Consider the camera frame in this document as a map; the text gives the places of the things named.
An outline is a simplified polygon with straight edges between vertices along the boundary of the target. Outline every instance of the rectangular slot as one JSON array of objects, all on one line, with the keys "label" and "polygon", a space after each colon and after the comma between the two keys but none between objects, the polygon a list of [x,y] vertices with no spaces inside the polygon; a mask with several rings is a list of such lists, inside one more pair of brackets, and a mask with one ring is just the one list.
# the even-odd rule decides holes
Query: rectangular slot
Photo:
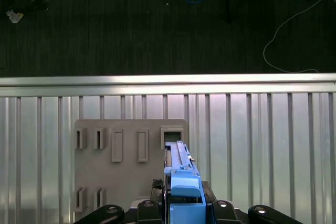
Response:
[{"label": "rectangular slot", "polygon": [[96,195],[97,195],[97,202],[96,202],[97,208],[100,207],[100,192],[101,192],[101,188],[99,188],[99,190],[96,193]]},{"label": "rectangular slot", "polygon": [[87,147],[87,129],[75,129],[75,149],[84,149]]},{"label": "rectangular slot", "polygon": [[107,129],[96,128],[94,130],[95,149],[104,149],[106,147]]},{"label": "rectangular slot", "polygon": [[80,188],[76,193],[76,208],[80,208],[80,192],[82,188]]},{"label": "rectangular slot", "polygon": [[93,196],[93,209],[96,210],[106,205],[106,190],[99,187]]},{"label": "rectangular slot", "polygon": [[181,132],[165,132],[164,142],[177,142],[181,140]]},{"label": "rectangular slot", "polygon": [[101,149],[100,131],[97,131],[97,148]]},{"label": "rectangular slot", "polygon": [[148,129],[138,130],[138,162],[148,162]]},{"label": "rectangular slot", "polygon": [[87,190],[79,187],[76,191],[76,207],[75,212],[83,212],[87,207]]},{"label": "rectangular slot", "polygon": [[164,149],[166,142],[184,141],[184,129],[181,126],[161,127],[161,149]]},{"label": "rectangular slot", "polygon": [[122,162],[123,152],[123,131],[122,129],[113,130],[112,134],[112,162]]},{"label": "rectangular slot", "polygon": [[76,131],[76,137],[77,137],[77,139],[76,139],[76,143],[77,143],[76,148],[79,148],[79,146],[80,146],[80,131]]}]

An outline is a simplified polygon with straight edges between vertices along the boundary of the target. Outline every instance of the corrugated metal panel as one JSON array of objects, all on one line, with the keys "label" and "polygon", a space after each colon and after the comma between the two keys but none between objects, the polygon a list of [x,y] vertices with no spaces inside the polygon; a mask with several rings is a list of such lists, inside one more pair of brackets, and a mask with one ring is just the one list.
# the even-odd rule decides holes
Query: corrugated metal panel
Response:
[{"label": "corrugated metal panel", "polygon": [[[202,92],[206,85],[192,88],[196,93],[179,87],[180,93],[149,95],[137,88],[106,95],[111,87],[102,87],[94,96],[82,87],[81,96],[71,97],[24,97],[26,88],[17,88],[22,97],[0,98],[0,223],[72,223],[71,135],[77,119],[166,118],[188,121],[190,151],[217,198],[244,211],[265,204],[303,223],[336,223],[332,84],[288,83],[277,93],[262,83],[253,87],[260,92],[243,93],[248,81],[227,90],[216,84],[215,93]],[[311,87],[324,92],[310,93]]]}]

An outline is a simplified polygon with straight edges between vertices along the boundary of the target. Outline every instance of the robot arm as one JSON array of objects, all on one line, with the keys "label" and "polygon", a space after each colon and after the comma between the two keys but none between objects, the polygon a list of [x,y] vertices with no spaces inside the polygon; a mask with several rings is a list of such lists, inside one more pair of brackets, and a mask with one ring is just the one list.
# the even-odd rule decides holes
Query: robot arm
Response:
[{"label": "robot arm", "polygon": [[76,224],[300,224],[263,205],[235,208],[217,200],[203,182],[187,146],[182,141],[165,143],[163,180],[155,179],[151,198],[135,201],[129,211],[116,205],[103,206]]}]

